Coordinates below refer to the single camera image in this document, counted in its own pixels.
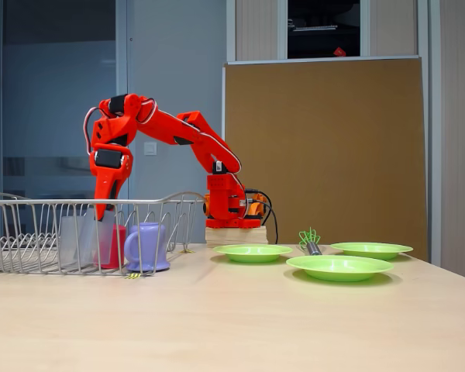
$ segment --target red robot arm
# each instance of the red robot arm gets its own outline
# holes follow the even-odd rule
[[[88,120],[95,110],[102,117],[95,121],[91,140]],[[258,215],[250,216],[246,192],[236,173],[241,163],[227,144],[215,133],[198,111],[172,116],[158,109],[152,98],[121,95],[101,101],[84,120],[84,134],[90,157],[91,173],[96,176],[95,198],[115,199],[131,174],[133,155],[127,146],[140,131],[169,145],[189,145],[209,173],[204,212],[207,227],[260,226]],[[111,205],[97,205],[97,216],[103,218]],[[256,212],[263,215],[263,209]]]

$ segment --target wall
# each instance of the wall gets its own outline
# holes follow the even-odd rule
[[[465,0],[441,1],[441,264],[465,276]]]
[[[236,0],[236,60],[276,59],[277,0]]]
[[[226,62],[225,0],[134,0],[129,3],[129,91],[153,97],[173,115],[199,110],[220,134],[222,65]],[[157,144],[145,157],[139,133],[129,183],[131,198],[162,198],[179,191],[206,192],[206,173],[189,146]],[[205,240],[198,211],[193,241]]]
[[[370,0],[370,55],[417,54],[416,0]]]

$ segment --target green plastic plate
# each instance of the green plastic plate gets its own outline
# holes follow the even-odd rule
[[[360,256],[376,258],[378,260],[391,260],[398,253],[410,252],[410,246],[400,246],[398,244],[386,243],[337,243],[331,244],[332,248],[342,250],[348,256]]]
[[[286,263],[324,281],[364,281],[393,268],[385,261],[350,256],[300,256]]]
[[[231,261],[237,262],[271,262],[280,254],[292,251],[288,246],[271,246],[268,244],[239,244],[235,246],[217,246],[217,253],[224,253]]]

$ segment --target whisk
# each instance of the whisk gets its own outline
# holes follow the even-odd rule
[[[317,235],[317,232],[312,229],[312,227],[308,231],[301,231],[298,235],[301,239],[300,248],[305,252],[308,252],[308,255],[318,256],[322,254],[319,246],[317,245],[320,240],[320,236]]]

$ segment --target purple mug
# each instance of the purple mug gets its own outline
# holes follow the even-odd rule
[[[124,254],[129,261],[127,269],[140,271],[140,261],[143,271],[153,271],[155,251],[157,249],[158,222],[141,222],[139,224],[141,239],[141,260],[138,251],[138,226],[132,226],[124,243]],[[158,239],[157,271],[170,267],[167,261],[167,247],[165,244],[165,226],[160,225],[160,238]]]

